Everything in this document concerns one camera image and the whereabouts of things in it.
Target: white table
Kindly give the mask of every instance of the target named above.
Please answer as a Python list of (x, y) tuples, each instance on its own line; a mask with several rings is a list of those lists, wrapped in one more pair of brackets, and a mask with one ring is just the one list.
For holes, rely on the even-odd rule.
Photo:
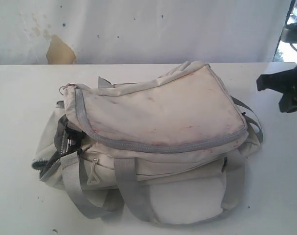
[(187, 228), (157, 228), (122, 217), (86, 219), (65, 192), (39, 182), (31, 160), (44, 126), (68, 82), (97, 87), (97, 77), (117, 82), (150, 80), (176, 65), (0, 66), (0, 234), (59, 235), (297, 235), (297, 112), (282, 114), (281, 94), (257, 92), (262, 73), (294, 63), (211, 64), (233, 96), (250, 105), (265, 133), (262, 150), (248, 159), (245, 195), (227, 218)]

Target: dirty white bag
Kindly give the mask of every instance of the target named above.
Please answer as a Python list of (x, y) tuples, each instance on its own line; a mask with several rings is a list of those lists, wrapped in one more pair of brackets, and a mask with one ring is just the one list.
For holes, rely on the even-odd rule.
[(86, 217), (107, 215), (124, 201), (143, 221), (190, 224), (238, 204), (244, 159), (259, 148), (262, 132), (209, 64), (185, 62), (143, 83), (67, 84), (61, 92), (64, 102), (32, 166)]

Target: zipper pull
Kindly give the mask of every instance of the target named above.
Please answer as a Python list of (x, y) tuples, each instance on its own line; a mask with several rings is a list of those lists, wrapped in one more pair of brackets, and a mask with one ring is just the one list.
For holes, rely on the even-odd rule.
[(92, 185), (98, 185), (100, 183), (100, 180), (98, 178), (98, 176), (96, 175), (95, 172), (95, 165), (97, 165), (99, 162), (99, 159), (94, 159), (93, 160), (93, 164), (91, 165), (91, 173), (89, 175), (88, 181), (87, 181), (87, 185), (88, 186), (92, 186)]
[(65, 86), (62, 86), (62, 87), (59, 88), (59, 93), (60, 93), (61, 95), (64, 95), (64, 94), (61, 92), (61, 89), (64, 90), (64, 89), (66, 89), (67, 87), (76, 87), (76, 88), (77, 88), (77, 86), (76, 86), (74, 83), (68, 83), (68, 84), (66, 84)]

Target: bag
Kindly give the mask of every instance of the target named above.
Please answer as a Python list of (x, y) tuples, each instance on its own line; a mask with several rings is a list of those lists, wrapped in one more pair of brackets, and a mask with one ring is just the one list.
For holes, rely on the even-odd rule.
[(98, 83), (61, 88), (64, 101), (32, 163), (40, 181), (66, 190), (88, 218), (125, 202), (140, 220), (190, 224), (238, 204), (245, 159), (260, 147), (262, 131), (209, 64), (185, 62), (148, 82)]

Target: white wall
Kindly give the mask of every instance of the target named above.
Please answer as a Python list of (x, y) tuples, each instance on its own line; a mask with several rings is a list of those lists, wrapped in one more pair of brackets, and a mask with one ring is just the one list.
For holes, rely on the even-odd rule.
[(290, 2), (0, 0), (0, 62), (47, 64), (52, 35), (77, 64), (272, 61)]

